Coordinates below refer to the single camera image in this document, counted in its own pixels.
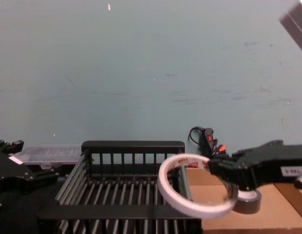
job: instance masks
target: painted wall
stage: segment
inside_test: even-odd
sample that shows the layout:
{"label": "painted wall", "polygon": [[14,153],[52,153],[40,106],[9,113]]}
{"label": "painted wall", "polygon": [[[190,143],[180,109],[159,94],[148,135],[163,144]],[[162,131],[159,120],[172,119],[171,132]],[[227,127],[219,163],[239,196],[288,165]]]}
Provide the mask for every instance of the painted wall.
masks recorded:
{"label": "painted wall", "polygon": [[0,139],[302,143],[295,2],[0,0]]}

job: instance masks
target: metal rack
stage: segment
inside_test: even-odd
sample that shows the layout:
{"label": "metal rack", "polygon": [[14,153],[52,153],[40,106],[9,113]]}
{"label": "metal rack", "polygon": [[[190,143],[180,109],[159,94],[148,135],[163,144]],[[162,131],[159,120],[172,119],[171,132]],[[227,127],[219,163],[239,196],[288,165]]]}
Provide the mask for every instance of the metal rack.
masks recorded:
{"label": "metal rack", "polygon": [[[201,220],[166,204],[157,188],[158,155],[184,152],[180,141],[86,141],[82,155],[55,198],[37,213],[40,233],[202,233]],[[109,163],[104,164],[109,154]],[[125,159],[131,155],[131,163]],[[93,164],[98,156],[100,163]],[[184,168],[169,175],[190,199]]]}

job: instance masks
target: cardboard box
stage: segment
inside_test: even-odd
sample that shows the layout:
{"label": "cardboard box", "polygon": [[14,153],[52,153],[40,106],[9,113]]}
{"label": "cardboard box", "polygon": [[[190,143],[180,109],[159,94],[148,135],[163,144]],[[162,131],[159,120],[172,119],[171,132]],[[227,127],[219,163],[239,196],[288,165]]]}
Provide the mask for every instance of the cardboard box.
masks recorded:
{"label": "cardboard box", "polygon": [[[223,202],[226,190],[221,181],[202,169],[187,169],[195,202]],[[228,215],[202,220],[204,234],[302,234],[302,191],[292,184],[269,184],[258,189],[261,209],[256,214]]]}

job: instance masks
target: roll of tape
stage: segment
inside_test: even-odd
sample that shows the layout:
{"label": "roll of tape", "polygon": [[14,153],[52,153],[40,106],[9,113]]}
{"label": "roll of tape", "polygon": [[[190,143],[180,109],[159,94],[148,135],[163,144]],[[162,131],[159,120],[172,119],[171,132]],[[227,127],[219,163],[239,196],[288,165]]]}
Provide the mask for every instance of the roll of tape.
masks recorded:
{"label": "roll of tape", "polygon": [[227,199],[224,203],[215,206],[187,200],[170,186],[167,178],[170,170],[182,165],[208,170],[208,161],[209,158],[200,155],[179,154],[169,157],[161,164],[157,181],[158,189],[167,203],[177,211],[190,217],[208,219],[222,217],[233,209],[238,198],[238,187],[234,184],[224,183],[228,191]]}
{"label": "roll of tape", "polygon": [[240,214],[251,215],[260,210],[262,194],[258,190],[240,191],[233,210]]}

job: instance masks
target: white label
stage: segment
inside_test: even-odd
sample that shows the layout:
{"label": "white label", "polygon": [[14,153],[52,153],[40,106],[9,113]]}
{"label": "white label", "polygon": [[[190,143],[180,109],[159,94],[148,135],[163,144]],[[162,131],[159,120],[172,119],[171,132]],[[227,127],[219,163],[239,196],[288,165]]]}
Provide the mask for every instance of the white label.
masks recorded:
{"label": "white label", "polygon": [[9,159],[11,159],[12,161],[16,162],[18,165],[20,165],[20,164],[23,163],[21,160],[17,159],[17,158],[14,157],[14,156],[9,157]]}
{"label": "white label", "polygon": [[302,174],[302,166],[299,167],[281,167],[282,175],[286,177],[297,177]]}

